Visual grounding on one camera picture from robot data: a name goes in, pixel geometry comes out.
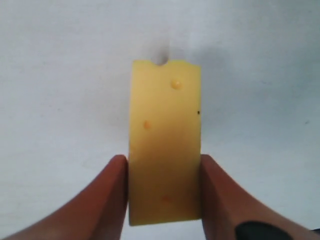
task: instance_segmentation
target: yellow cheese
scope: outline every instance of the yellow cheese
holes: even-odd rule
[[[201,217],[201,68],[183,60],[133,62],[129,223]]]

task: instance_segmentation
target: cheese slice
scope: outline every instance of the cheese slice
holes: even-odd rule
[[[201,217],[201,68],[133,62],[129,130],[131,226]]]

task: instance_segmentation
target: cheese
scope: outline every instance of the cheese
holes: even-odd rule
[[[133,62],[129,130],[131,226],[201,217],[201,68]]]

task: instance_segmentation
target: white background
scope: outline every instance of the white background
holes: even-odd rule
[[[320,228],[320,1],[0,0],[0,238],[128,152],[131,63],[202,66],[202,152]],[[122,239],[204,239],[200,221]]]

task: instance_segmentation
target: block of cheese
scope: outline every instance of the block of cheese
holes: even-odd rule
[[[129,130],[131,226],[201,217],[201,68],[133,62]]]

